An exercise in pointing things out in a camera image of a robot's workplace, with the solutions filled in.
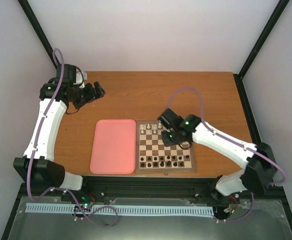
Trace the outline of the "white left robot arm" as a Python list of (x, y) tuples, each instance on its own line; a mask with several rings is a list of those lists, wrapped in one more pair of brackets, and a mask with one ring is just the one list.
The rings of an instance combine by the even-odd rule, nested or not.
[(54, 161), (57, 133), (70, 104), (76, 110), (106, 94), (99, 82), (82, 87), (70, 83), (46, 83), (40, 90), (39, 114), (30, 143), (22, 157), (16, 157), (13, 167), (27, 187), (54, 187), (72, 190), (78, 201), (89, 198), (90, 188), (81, 175), (67, 172)]

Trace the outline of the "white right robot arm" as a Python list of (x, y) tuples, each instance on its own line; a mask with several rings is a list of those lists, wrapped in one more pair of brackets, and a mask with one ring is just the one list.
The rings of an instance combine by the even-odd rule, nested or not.
[(216, 178), (209, 195), (241, 191), (263, 195), (273, 184), (276, 163), (271, 147), (232, 137), (193, 114), (181, 117), (170, 108), (155, 121), (104, 119), (96, 124), (90, 169), (94, 174), (195, 172), (195, 145), (232, 160), (239, 170)]

